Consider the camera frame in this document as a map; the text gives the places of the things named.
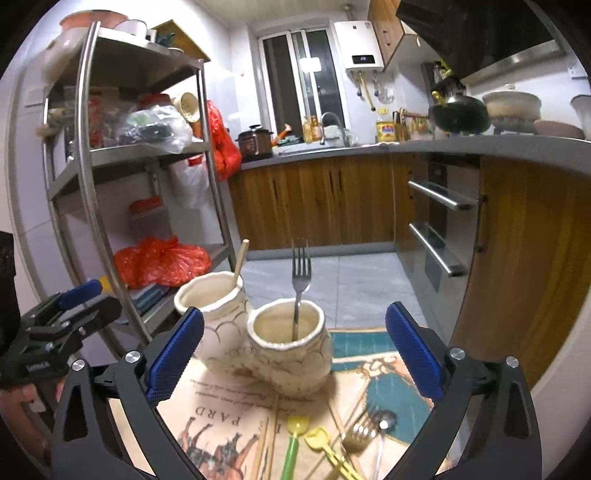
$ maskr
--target ceiling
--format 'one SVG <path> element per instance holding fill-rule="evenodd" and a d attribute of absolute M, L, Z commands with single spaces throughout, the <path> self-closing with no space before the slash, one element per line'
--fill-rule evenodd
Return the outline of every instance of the ceiling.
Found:
<path fill-rule="evenodd" d="M 294 15 L 343 10 L 346 3 L 360 14 L 368 9 L 369 0 L 194 0 L 217 16 L 227 27 L 262 24 Z"/>

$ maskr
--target bowl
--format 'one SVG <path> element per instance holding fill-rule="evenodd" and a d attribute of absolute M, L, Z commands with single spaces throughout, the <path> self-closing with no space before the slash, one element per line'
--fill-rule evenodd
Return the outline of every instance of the bowl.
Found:
<path fill-rule="evenodd" d="M 66 32 L 74 27 L 90 27 L 92 22 L 99 21 L 101 27 L 113 29 L 128 18 L 111 10 L 84 10 L 64 17 L 60 25 L 61 31 Z"/>
<path fill-rule="evenodd" d="M 587 140 L 591 140 L 591 95 L 577 95 L 570 101 L 583 125 Z"/>
<path fill-rule="evenodd" d="M 542 101 L 531 93 L 491 92 L 482 96 L 491 118 L 521 118 L 539 120 Z"/>
<path fill-rule="evenodd" d="M 534 122 L 535 133 L 547 137 L 564 137 L 584 140 L 585 133 L 574 125 L 551 120 L 536 120 Z"/>

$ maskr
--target white bowl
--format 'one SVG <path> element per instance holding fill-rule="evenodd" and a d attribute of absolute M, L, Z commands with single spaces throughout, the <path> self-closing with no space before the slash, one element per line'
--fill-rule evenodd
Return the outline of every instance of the white bowl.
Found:
<path fill-rule="evenodd" d="M 583 125 L 587 140 L 591 140 L 591 95 L 577 95 L 570 101 Z"/>

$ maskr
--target shelf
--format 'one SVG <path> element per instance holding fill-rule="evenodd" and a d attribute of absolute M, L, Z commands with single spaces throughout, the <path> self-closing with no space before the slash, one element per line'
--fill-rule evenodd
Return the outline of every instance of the shelf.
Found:
<path fill-rule="evenodd" d="M 222 244 L 202 245 L 202 247 L 207 250 L 212 258 L 211 270 L 222 263 L 230 254 L 230 247 L 225 247 Z M 154 332 L 174 311 L 174 296 L 177 291 L 178 290 L 175 288 L 168 292 L 156 305 L 143 315 L 142 318 L 150 333 Z"/>
<path fill-rule="evenodd" d="M 95 184 L 119 179 L 145 170 L 147 160 L 157 158 L 160 166 L 165 167 L 177 161 L 204 153 L 210 149 L 209 142 L 196 141 L 179 154 L 170 154 L 151 144 L 124 145 L 121 147 L 98 148 L 90 151 Z M 71 161 L 66 168 L 51 182 L 48 195 L 54 199 L 59 195 L 75 192 L 78 189 L 77 161 Z"/>
<path fill-rule="evenodd" d="M 80 50 L 72 55 L 56 86 L 75 85 Z M 195 75 L 202 60 L 172 51 L 141 37 L 100 28 L 92 60 L 91 85 L 161 92 Z"/>

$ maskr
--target shelving unit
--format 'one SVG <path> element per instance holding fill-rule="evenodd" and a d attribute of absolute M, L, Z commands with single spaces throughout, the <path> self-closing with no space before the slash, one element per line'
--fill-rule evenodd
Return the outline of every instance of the shelving unit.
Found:
<path fill-rule="evenodd" d="M 113 252 L 98 208 L 95 186 L 103 181 L 114 180 L 141 171 L 149 172 L 155 162 L 160 167 L 165 167 L 195 154 L 205 154 L 209 184 L 212 189 L 223 243 L 202 246 L 212 258 L 212 268 L 228 259 L 231 269 L 234 269 L 236 257 L 230 240 L 228 220 L 217 180 L 210 143 L 210 125 L 209 121 L 204 122 L 202 125 L 203 139 L 193 142 L 178 155 L 163 152 L 149 144 L 91 150 L 87 120 L 89 90 L 92 85 L 93 87 L 124 88 L 136 94 L 154 93 L 166 90 L 166 88 L 192 76 L 196 76 L 197 80 L 200 110 L 206 112 L 207 96 L 203 60 L 192 59 L 134 35 L 101 28 L 100 22 L 94 22 L 88 29 L 81 49 L 72 55 L 63 74 L 51 86 L 56 88 L 76 85 L 74 160 L 70 161 L 66 168 L 56 176 L 54 174 L 53 149 L 50 148 L 49 143 L 45 143 L 43 148 L 47 198 L 60 252 L 72 282 L 75 285 L 81 284 L 83 279 L 80 278 L 72 260 L 57 207 L 57 199 L 60 196 L 80 190 L 93 242 L 99 253 L 103 269 L 113 293 L 123 306 L 125 317 L 129 320 L 140 344 L 144 346 L 150 342 L 152 332 L 173 312 L 173 298 L 176 291 L 169 292 L 143 317 L 139 315 L 126 287 L 121 283 L 113 263 Z M 47 121 L 48 108 L 49 97 L 46 99 L 44 122 Z M 154 190 L 159 192 L 158 176 L 152 174 L 151 178 Z M 103 339 L 115 355 L 125 354 L 114 335 L 107 329 L 103 330 Z"/>

